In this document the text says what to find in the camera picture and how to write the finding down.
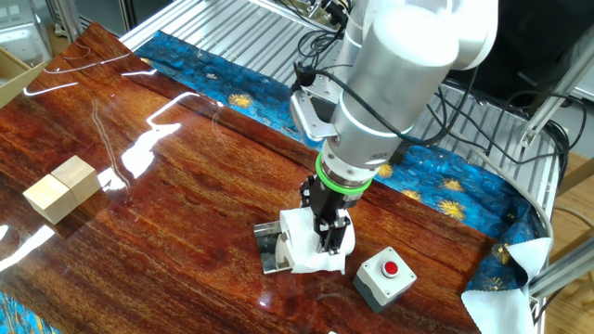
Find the wooden table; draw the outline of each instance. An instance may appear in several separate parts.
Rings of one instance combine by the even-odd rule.
[[[478,331],[459,296],[494,240],[381,184],[346,275],[264,276],[252,228],[298,206],[316,152],[150,70],[92,24],[0,110],[2,291],[64,333]],[[21,193],[74,154],[104,190],[51,236]],[[418,280],[376,315],[352,281],[388,245]]]

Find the white paper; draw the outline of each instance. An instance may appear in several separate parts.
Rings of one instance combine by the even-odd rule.
[[[507,247],[530,282],[542,269],[551,239],[540,238]],[[509,291],[466,291],[462,302],[483,334],[530,334],[535,330],[528,285]]]
[[[285,246],[293,262],[292,273],[340,270],[344,275],[345,255],[355,247],[355,231],[352,224],[347,226],[341,252],[336,255],[317,252],[319,235],[314,231],[314,214],[311,208],[281,211],[280,228],[290,236]]]

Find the wooden block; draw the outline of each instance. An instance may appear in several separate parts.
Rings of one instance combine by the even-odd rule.
[[[79,205],[101,188],[95,168],[77,156],[62,163],[52,175],[72,191]]]
[[[46,175],[23,195],[52,224],[57,224],[78,206],[71,190],[52,175]]]

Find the starry blue cloth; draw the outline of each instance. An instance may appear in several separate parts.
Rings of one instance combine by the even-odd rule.
[[[157,32],[136,55],[178,82],[302,141],[289,111],[291,90],[285,84],[164,32]],[[505,180],[438,147],[411,147],[400,165],[383,166],[382,171],[377,182],[498,240],[466,290],[502,291],[526,283],[526,273],[504,246],[542,238],[546,232],[535,209]],[[57,333],[6,294],[0,298],[5,306],[0,334]]]

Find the emergency stop button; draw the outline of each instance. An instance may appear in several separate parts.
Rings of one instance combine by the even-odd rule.
[[[381,272],[388,278],[394,278],[398,274],[398,266],[392,261],[384,263],[381,267]]]

